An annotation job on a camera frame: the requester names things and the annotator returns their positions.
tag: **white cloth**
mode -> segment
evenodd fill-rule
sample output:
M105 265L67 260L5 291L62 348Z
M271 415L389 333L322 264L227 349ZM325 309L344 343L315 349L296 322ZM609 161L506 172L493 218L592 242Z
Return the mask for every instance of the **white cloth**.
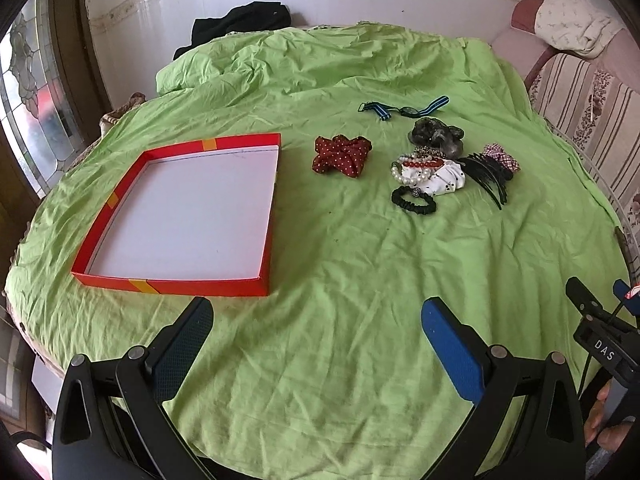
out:
M536 15L536 36L558 50L592 59L623 28L589 0L545 0Z
M402 176L417 176L416 168L402 167ZM465 185L465 174L460 165L453 160L445 160L444 166L435 171L428 180L418 187L423 193L431 196L453 193Z

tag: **pearl bracelet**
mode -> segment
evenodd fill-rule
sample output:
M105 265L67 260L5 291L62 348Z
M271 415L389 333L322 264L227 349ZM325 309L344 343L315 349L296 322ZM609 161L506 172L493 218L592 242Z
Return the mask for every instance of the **pearl bracelet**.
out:
M404 176L402 175L402 165L400 162L395 161L391 164L391 175L404 186L418 186L418 184L429 180L432 174L431 168L420 168L416 176Z

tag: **hair accessory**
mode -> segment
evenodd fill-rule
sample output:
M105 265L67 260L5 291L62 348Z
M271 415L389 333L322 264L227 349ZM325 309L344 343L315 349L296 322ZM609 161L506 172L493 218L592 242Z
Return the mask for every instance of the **hair accessory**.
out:
M358 108L359 112L366 112L367 110L373 110L378 114L383 121L388 121L391 118L391 111L394 110L398 112L402 117L411 117L413 119L419 119L421 117L426 117L431 115L438 108L442 108L445 104L449 102L449 98L446 95L438 97L436 100L433 100L429 106L423 108L422 110L417 110L411 106L403 106L402 108L396 108L395 106L383 105L377 101L370 101L368 103L362 103L360 108Z
M463 130L456 126L447 126L442 121L427 117L416 121L409 132L409 140L416 146L426 146L440 150L444 158L456 160L462 155Z
M497 142L486 145L484 147L484 150L482 150L482 155L490 156L491 158L497 160L505 168L511 171L511 173L517 173L518 171L520 171L520 165L518 164L518 161L511 155L509 155L509 153L505 152L504 148Z
M513 178L513 172L487 155L472 153L458 159L466 175L475 180L494 200L498 209L507 203L507 181ZM498 196L492 191L492 184L498 190Z
M465 186L466 177L462 167L453 160L446 160L444 165L436 170L425 183L420 184L420 190L428 195L436 196L452 193Z
M417 205L408 200L402 198L404 194L410 193L415 198L423 199L427 205ZM409 186L400 186L398 189L394 190L391 194L391 202L396 204L398 207L401 207L405 211L411 211L412 213L416 213L418 215L428 215L436 211L436 201L426 193L421 192L417 188L410 188Z
M362 172L370 151L371 142L364 137L351 140L344 135L335 136L333 139L318 137L318 156L314 159L311 169L316 173L325 173L335 168L346 176L356 178Z

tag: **green duvet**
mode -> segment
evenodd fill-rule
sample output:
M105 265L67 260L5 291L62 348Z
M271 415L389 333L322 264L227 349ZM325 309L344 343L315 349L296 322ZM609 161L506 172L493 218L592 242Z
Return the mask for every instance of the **green duvet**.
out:
M489 344L531 358L563 352L579 377L585 354L564 283L578 276L610 306L626 276L617 221L487 44L366 23L238 34L166 67L158 92L62 178L8 277L26 329L61 366L76 352L110 359L148 343L190 300L91 288L69 272L136 157L281 132L271 295L210 298L214 328L165 404L195 450L260 478L420 478L470 408L420 327L430 296ZM414 120L382 122L358 106L423 108L443 94L450 103L435 115L465 131L465 153L499 142L519 161L502 211L471 180L436 197L430 216L391 203L389 165L411 150ZM337 134L372 142L358 179L311 170L314 139Z

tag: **window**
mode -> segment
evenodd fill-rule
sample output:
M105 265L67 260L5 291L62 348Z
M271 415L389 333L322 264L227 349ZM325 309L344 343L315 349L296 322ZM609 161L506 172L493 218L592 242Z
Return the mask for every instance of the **window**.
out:
M29 0L0 41L0 122L41 198L85 149L53 54L48 1Z

